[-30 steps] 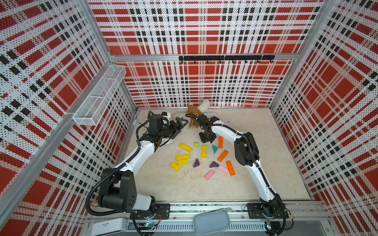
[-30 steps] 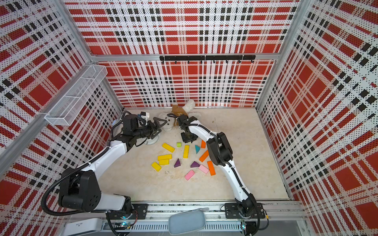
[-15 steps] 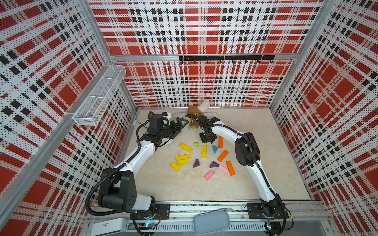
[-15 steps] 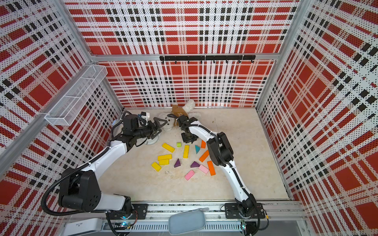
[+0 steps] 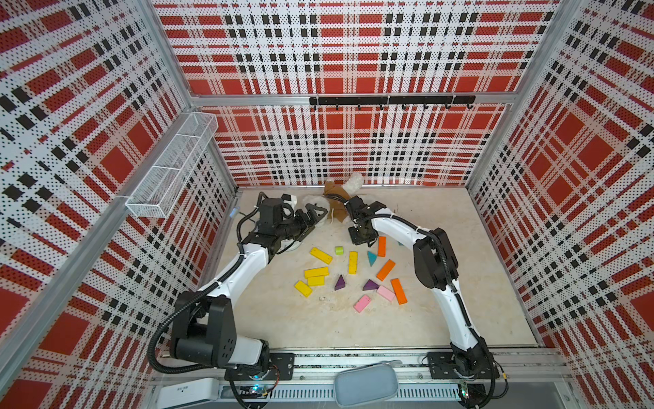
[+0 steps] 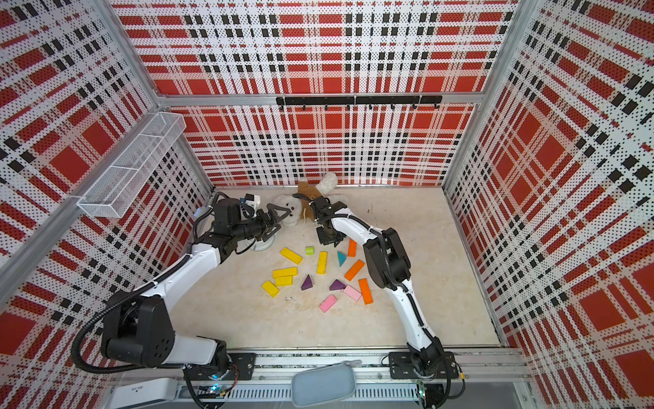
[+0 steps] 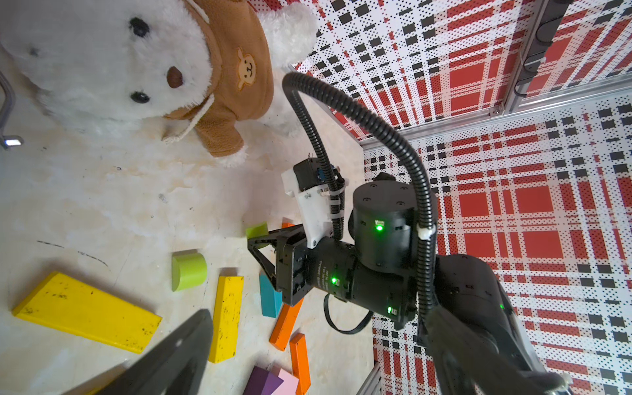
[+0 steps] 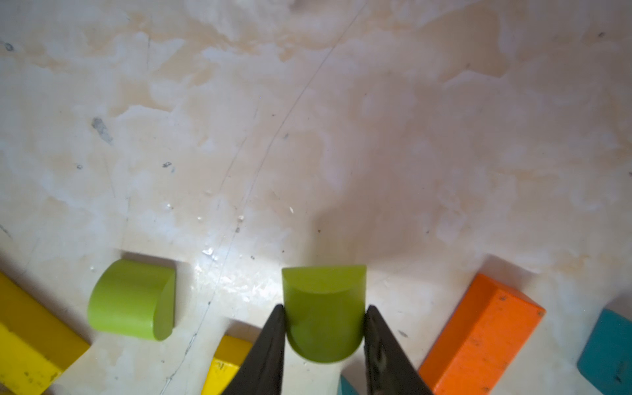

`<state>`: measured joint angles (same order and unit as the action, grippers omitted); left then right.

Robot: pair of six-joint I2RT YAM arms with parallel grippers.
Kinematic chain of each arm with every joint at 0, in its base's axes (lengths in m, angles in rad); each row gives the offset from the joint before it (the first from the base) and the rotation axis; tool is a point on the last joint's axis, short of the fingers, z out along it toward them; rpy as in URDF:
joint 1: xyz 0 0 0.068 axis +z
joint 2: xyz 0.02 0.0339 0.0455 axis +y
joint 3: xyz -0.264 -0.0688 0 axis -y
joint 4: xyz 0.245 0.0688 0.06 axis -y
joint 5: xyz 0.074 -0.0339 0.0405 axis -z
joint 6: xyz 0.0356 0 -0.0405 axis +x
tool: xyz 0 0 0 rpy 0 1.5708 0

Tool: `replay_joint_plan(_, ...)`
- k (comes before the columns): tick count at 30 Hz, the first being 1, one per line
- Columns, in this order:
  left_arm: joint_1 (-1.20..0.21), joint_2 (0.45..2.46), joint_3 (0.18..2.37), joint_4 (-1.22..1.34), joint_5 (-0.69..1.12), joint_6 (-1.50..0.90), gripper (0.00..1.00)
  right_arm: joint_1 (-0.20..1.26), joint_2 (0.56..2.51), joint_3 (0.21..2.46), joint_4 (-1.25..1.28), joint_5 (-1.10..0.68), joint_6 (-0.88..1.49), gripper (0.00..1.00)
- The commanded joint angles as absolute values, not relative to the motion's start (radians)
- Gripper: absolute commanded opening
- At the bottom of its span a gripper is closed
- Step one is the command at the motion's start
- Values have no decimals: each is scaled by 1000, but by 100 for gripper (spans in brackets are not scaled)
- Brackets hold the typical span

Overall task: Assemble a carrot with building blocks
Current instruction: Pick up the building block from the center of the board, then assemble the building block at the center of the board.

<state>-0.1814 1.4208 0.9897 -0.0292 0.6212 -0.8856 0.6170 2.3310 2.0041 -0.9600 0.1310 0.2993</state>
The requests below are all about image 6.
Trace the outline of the teal triangle block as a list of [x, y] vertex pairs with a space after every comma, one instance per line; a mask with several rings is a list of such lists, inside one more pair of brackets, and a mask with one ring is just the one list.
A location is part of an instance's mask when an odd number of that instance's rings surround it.
[[339, 266], [342, 267], [343, 264], [347, 261], [347, 255], [343, 252], [337, 252]]

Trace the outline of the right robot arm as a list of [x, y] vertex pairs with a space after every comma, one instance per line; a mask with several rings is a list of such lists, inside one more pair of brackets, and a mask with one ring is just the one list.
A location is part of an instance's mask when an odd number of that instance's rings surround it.
[[337, 245], [349, 238], [361, 245], [371, 279], [388, 293], [400, 317], [415, 376], [423, 380], [452, 379], [458, 366], [446, 358], [442, 342], [422, 313], [411, 280], [410, 258], [397, 231], [369, 225], [342, 202], [332, 203], [323, 196], [310, 199], [305, 194], [293, 197], [312, 209], [321, 244]]

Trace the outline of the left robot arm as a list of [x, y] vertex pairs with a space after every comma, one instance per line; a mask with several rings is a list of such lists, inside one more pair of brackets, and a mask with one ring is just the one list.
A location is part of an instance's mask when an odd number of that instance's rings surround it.
[[118, 291], [73, 339], [76, 368], [112, 374], [146, 368], [203, 367], [221, 376], [233, 367], [221, 340], [178, 334], [170, 311], [206, 274], [228, 257], [241, 254], [239, 244], [267, 243], [282, 228], [292, 209], [260, 197], [216, 193], [197, 214], [186, 252], [161, 274], [133, 291]]

